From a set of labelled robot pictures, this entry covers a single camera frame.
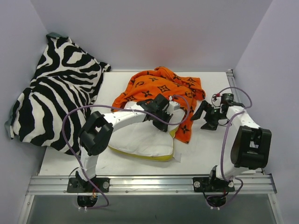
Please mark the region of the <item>orange patterned pillowcase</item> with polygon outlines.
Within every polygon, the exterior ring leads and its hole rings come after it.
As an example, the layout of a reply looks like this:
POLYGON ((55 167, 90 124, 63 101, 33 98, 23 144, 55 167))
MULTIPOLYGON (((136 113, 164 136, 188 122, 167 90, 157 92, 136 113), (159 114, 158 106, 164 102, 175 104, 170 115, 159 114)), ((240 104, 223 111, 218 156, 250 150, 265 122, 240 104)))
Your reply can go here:
POLYGON ((187 120, 178 126, 175 138, 188 144, 192 135, 191 117, 197 102, 206 98, 200 78, 180 77, 166 67, 141 71, 131 77, 125 91, 114 100, 112 106, 124 108, 129 101, 148 101, 158 94, 166 98, 174 96, 174 100, 180 104, 187 120))

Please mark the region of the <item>white pillow yellow side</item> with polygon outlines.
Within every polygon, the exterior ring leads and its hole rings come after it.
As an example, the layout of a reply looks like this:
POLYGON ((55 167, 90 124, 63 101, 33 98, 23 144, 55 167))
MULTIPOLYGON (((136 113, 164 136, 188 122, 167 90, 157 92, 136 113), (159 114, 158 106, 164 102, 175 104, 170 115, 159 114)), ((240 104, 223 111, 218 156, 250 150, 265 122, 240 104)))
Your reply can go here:
MULTIPOLYGON (((128 107, 136 103, 129 102, 128 107)), ((152 121, 134 123, 112 133, 108 147, 118 153, 139 159, 169 161, 174 155, 173 139, 176 129, 183 120, 181 109, 174 111, 168 131, 157 129, 152 121)))

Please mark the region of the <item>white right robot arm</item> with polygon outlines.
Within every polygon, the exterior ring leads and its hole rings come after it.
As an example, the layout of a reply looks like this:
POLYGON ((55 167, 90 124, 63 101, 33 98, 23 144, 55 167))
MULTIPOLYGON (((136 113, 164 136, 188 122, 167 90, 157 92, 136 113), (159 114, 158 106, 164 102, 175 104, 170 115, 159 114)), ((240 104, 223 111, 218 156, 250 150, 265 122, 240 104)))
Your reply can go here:
POLYGON ((229 185, 233 178, 248 171, 264 168, 268 164, 272 133, 269 129, 260 127, 247 113, 242 103, 234 100, 232 93, 216 94, 220 98, 220 107, 216 108, 207 101, 203 101, 191 120, 198 120, 205 112, 205 124, 202 130, 215 131, 219 120, 226 119, 221 158, 219 165, 212 168, 207 185, 209 189, 218 191, 223 185, 229 185), (234 127, 237 132, 230 151, 228 161, 224 160, 224 151, 228 132, 234 127))

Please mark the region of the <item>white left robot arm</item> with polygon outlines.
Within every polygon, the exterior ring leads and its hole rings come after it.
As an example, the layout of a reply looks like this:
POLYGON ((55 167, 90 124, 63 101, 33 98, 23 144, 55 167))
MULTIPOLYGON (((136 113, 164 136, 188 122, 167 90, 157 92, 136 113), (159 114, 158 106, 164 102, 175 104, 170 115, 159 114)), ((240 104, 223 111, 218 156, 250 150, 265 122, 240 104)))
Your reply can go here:
POLYGON ((166 132, 179 107, 179 103, 158 94, 154 99, 139 101, 128 109, 105 114, 93 112, 78 134, 81 149, 81 168, 76 173, 78 187, 84 192, 94 188, 98 156, 108 147, 113 132, 145 121, 152 121, 157 129, 166 132))

